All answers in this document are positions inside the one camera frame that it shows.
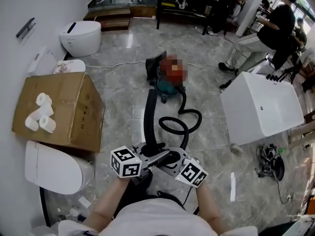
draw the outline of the bathtub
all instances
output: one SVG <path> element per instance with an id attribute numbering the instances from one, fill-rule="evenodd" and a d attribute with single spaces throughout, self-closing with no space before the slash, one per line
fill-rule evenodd
<path id="1" fill-rule="evenodd" d="M 242 72 L 220 95 L 231 143 L 251 143 L 304 122 L 293 86 Z"/>

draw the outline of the desk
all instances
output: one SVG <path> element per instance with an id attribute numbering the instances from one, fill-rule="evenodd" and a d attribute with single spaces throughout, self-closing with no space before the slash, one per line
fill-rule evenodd
<path id="1" fill-rule="evenodd" d="M 214 6 L 217 3 L 217 0 L 186 0 L 188 3 L 197 3 L 197 4 L 204 4 L 209 5 L 209 6 Z M 195 17 L 195 18 L 204 18 L 205 23 L 204 23 L 204 30 L 202 35 L 206 33 L 207 30 L 207 21 L 209 20 L 209 16 L 206 14 L 200 14 L 196 13 L 193 11 L 188 11 L 188 10 L 180 10 L 180 9 L 164 9 L 162 6 L 162 0 L 157 0 L 157 29 L 159 28 L 159 22 L 161 18 L 162 13 L 170 13 L 170 14 L 179 14 L 179 15 L 186 15 L 190 17 Z"/>

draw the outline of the wooden step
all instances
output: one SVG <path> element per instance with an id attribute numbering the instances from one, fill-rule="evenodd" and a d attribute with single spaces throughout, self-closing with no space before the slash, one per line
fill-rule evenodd
<path id="1" fill-rule="evenodd" d="M 101 31 L 109 30 L 127 30 L 130 18 L 113 18 L 99 21 L 102 25 Z"/>
<path id="2" fill-rule="evenodd" d="M 83 20 L 100 21 L 109 18 L 130 18 L 129 8 L 103 9 L 87 13 Z"/>

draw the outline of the white toilet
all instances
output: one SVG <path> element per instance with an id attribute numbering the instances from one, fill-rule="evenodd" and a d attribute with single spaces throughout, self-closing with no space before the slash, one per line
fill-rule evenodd
<path id="1" fill-rule="evenodd" d="M 59 35 L 65 49 L 73 57 L 96 53 L 101 43 L 101 25 L 95 21 L 77 21 L 66 25 Z"/>
<path id="2" fill-rule="evenodd" d="M 94 179 L 94 170 L 81 158 L 28 141 L 25 178 L 44 189 L 68 195 L 87 187 Z"/>

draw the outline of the brown cardboard box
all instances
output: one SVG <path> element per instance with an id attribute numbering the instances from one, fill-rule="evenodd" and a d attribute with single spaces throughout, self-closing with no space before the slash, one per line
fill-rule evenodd
<path id="1" fill-rule="evenodd" d="M 52 134 L 25 127 L 26 117 L 38 109 L 35 101 L 41 92 L 53 102 L 50 118 L 56 122 L 56 129 Z M 103 117 L 104 104 L 86 73 L 33 76 L 25 80 L 12 131 L 29 140 L 99 152 Z"/>

